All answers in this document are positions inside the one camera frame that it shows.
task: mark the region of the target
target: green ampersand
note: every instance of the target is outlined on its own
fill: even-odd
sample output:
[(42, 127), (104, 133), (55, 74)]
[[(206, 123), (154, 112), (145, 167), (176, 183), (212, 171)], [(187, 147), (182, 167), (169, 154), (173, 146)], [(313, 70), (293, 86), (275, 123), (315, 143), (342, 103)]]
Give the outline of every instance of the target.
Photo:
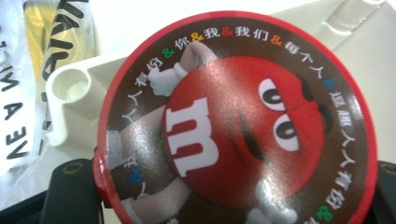
[(163, 57), (168, 59), (168, 58), (172, 57), (174, 54), (176, 54), (176, 51), (174, 49), (164, 48), (162, 50), (162, 53), (163, 53)]
[(315, 213), (315, 215), (320, 220), (324, 219), (327, 222), (330, 222), (332, 220), (332, 213), (329, 211), (329, 208), (326, 205), (322, 205)]

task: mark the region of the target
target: white glove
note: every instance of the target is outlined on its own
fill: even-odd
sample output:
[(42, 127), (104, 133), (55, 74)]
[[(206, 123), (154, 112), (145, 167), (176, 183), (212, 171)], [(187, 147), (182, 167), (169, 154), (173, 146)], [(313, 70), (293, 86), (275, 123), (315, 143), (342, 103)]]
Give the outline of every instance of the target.
[(273, 222), (262, 214), (259, 208), (252, 208), (247, 214), (246, 224), (273, 224)]
[(256, 186), (255, 196), (259, 201), (262, 214), (276, 224), (292, 224), (298, 219), (297, 212), (283, 205), (271, 202), (266, 193), (265, 182), (260, 181)]
[(121, 201), (126, 213), (128, 213), (129, 218), (134, 222), (134, 224), (143, 224), (140, 217), (134, 212), (132, 209), (131, 202), (134, 201), (134, 198), (127, 198)]
[(152, 68), (148, 73), (150, 87), (155, 95), (170, 96), (180, 80), (187, 75), (187, 72), (175, 63), (173, 68), (160, 72), (158, 67)]
[(125, 159), (122, 157), (122, 142), (118, 131), (107, 131), (106, 148), (109, 170), (125, 163)]

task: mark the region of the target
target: round lid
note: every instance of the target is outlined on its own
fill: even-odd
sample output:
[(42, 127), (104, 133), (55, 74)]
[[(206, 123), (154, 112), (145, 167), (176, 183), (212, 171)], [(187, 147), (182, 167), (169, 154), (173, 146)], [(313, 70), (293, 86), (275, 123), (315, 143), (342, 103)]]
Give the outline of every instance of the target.
[(129, 223), (360, 223), (376, 148), (352, 76), (315, 38), (242, 11), (177, 21), (114, 77), (93, 171)]

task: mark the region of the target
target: cartoon eyebrow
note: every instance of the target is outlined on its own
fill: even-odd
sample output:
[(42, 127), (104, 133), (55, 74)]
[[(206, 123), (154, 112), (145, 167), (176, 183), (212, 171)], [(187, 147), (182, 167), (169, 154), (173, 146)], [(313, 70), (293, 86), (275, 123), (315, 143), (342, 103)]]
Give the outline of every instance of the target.
[(303, 96), (304, 96), (305, 100), (307, 100), (308, 102), (313, 101), (315, 97), (314, 97), (314, 94), (312, 94), (312, 91), (309, 89), (309, 85), (306, 82), (306, 80), (299, 75), (297, 75), (297, 78), (299, 78), (301, 83), (303, 84), (302, 92), (303, 92)]
[(326, 127), (324, 128), (324, 132), (327, 134), (332, 130), (332, 114), (326, 105), (319, 105), (318, 111), (325, 121)]
[(245, 119), (241, 115), (239, 115), (239, 118), (241, 120), (242, 133), (245, 138), (245, 142), (247, 144), (248, 150), (256, 159), (268, 165), (269, 161), (264, 157), (264, 155), (262, 155), (262, 152), (260, 151), (260, 147), (257, 145), (255, 138), (251, 134)]
[[(308, 83), (301, 76), (297, 75), (297, 78), (299, 78), (303, 84), (302, 92), (303, 92), (304, 98), (308, 102), (312, 102), (315, 99), (315, 97), (314, 97), (314, 94), (312, 93), (312, 91), (309, 89)], [(332, 125), (333, 125), (332, 114), (330, 113), (330, 110), (326, 105), (319, 105), (318, 111), (325, 121), (326, 127), (324, 128), (324, 132), (327, 134), (332, 129)]]

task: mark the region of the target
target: character eye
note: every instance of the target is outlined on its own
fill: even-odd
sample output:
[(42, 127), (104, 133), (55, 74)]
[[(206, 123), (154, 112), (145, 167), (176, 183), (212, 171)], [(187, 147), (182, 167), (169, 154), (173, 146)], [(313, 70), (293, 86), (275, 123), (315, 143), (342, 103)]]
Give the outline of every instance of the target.
[(296, 131), (287, 114), (280, 116), (274, 124), (274, 137), (277, 143), (287, 151), (299, 149)]
[(259, 95), (262, 102), (270, 109), (276, 111), (285, 111), (282, 98), (271, 78), (267, 78), (260, 83)]

